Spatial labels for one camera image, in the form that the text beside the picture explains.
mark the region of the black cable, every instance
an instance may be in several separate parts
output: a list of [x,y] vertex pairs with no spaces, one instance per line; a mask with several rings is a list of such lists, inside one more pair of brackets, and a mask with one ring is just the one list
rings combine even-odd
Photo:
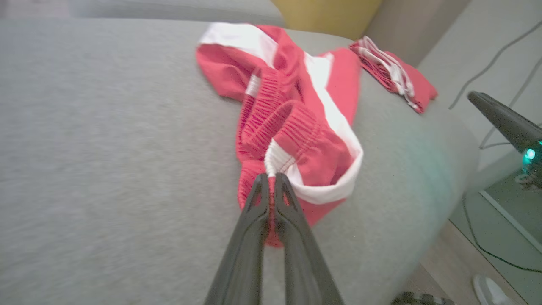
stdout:
[[483,150],[483,149],[486,149],[486,148],[491,148],[491,147],[501,146],[501,145],[512,145],[512,144],[510,142],[493,143],[493,144],[486,145],[486,146],[480,146],[480,149]]
[[470,217],[469,217],[469,213],[467,212],[467,194],[463,194],[463,210],[465,212],[465,216],[467,217],[467,223],[469,225],[469,229],[470,229],[470,233],[473,235],[474,237],[474,243],[476,244],[476,246],[478,246],[478,248],[480,248],[480,250],[482,250],[483,252],[493,256],[494,258],[500,260],[501,262],[504,262],[504,263],[507,263],[508,265],[512,266],[512,267],[516,267],[518,269],[521,269],[521,270],[525,270],[525,271],[530,271],[530,272],[538,272],[538,273],[542,273],[542,270],[538,270],[538,269],[531,269],[531,268],[524,268],[524,267],[520,267],[516,264],[512,264],[511,262],[503,259],[503,258],[500,258],[498,257],[497,255],[491,253],[491,252],[488,252],[486,249],[482,248],[482,246],[480,246],[480,244],[478,243],[478,239],[476,238],[476,235],[474,235],[474,231],[473,231],[473,226],[472,224],[470,223]]
[[497,59],[499,58],[499,56],[501,56],[502,52],[504,52],[507,48],[513,46],[514,44],[516,44],[518,41],[522,40],[523,38],[525,38],[525,36],[529,35],[530,33],[532,33],[533,31],[535,31],[536,29],[538,29],[540,26],[542,25],[542,21],[538,22],[537,24],[534,25],[534,27],[532,27],[530,30],[528,30],[527,32],[523,33],[521,36],[517,37],[516,39],[512,40],[511,42],[509,42],[508,44],[506,44],[504,47],[502,47],[498,52],[497,54],[495,55],[495,57],[493,59],[491,59],[491,61],[489,62],[489,64],[482,70],[480,71],[477,75],[473,76],[471,79],[467,80],[467,82],[463,85],[463,87],[461,87],[461,90],[459,90],[459,93],[457,94],[457,96],[455,97],[455,100],[454,102],[448,107],[448,109],[453,109],[455,107],[455,105],[457,104],[457,102],[459,102],[459,99],[461,98],[461,96],[463,95],[463,92],[465,92],[465,89],[467,89],[468,85],[470,85],[471,82],[475,81],[478,77],[482,76],[484,73],[486,73],[489,68],[491,68],[491,66],[497,61]]

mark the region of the white wall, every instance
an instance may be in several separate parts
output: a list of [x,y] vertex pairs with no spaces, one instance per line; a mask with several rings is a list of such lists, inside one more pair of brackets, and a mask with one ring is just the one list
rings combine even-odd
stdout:
[[[451,104],[463,84],[480,72],[502,46],[540,20],[541,0],[472,0],[418,69],[437,88],[439,100]],[[479,143],[492,125],[470,104],[466,93],[482,91],[508,104],[541,56],[542,27],[507,49],[485,75],[467,88],[451,110],[472,130]],[[542,68],[513,109],[537,124],[542,123]],[[506,139],[495,132],[487,144],[499,142]],[[512,150],[510,145],[483,150],[479,169]]]
[[364,35],[418,66],[471,0],[383,0]]

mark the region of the wooden floor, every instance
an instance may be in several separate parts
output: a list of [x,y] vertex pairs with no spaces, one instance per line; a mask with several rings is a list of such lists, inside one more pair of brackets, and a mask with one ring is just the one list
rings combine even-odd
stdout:
[[450,221],[446,222],[404,290],[449,298],[460,305],[480,305],[472,285],[472,277],[476,274],[490,277],[511,299],[519,305],[527,305]]
[[[69,10],[67,0],[0,0],[0,17],[69,17]],[[472,286],[476,274],[492,278],[519,305],[527,304],[450,221],[404,290],[449,298],[460,305],[480,305]]]

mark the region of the gray fabric surface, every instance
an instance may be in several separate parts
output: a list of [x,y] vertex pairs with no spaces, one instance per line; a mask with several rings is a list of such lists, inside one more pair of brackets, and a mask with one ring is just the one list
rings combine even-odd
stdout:
[[271,0],[68,0],[77,17],[248,22],[284,26]]
[[[239,215],[240,104],[195,61],[203,22],[0,22],[0,303],[201,304]],[[349,40],[289,31],[311,54]],[[354,194],[314,235],[347,304],[389,304],[476,169],[440,102],[367,73]],[[266,248],[263,304],[284,304]]]

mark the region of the teal light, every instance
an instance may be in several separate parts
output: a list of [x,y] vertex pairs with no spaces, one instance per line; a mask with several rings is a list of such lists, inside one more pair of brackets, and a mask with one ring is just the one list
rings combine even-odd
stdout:
[[534,150],[532,149],[528,149],[527,152],[525,153],[525,156],[527,157],[527,159],[534,159],[534,156],[536,155],[536,153],[534,152]]

